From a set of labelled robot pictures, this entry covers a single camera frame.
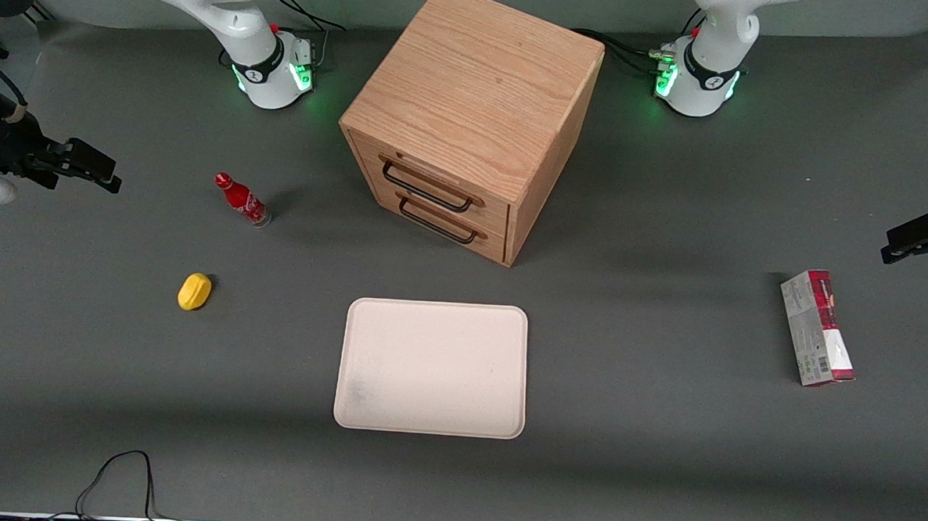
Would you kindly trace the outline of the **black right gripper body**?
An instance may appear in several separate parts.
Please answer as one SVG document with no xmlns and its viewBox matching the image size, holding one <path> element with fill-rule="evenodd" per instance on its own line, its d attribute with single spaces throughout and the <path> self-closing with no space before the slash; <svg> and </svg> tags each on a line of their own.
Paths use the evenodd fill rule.
<svg viewBox="0 0 928 521">
<path fill-rule="evenodd" d="M 63 157 L 54 153 L 55 146 L 56 142 L 44 135 L 31 114 L 26 113 L 14 123 L 0 116 L 0 174 L 13 174 L 55 189 L 59 176 L 70 176 Z"/>
</svg>

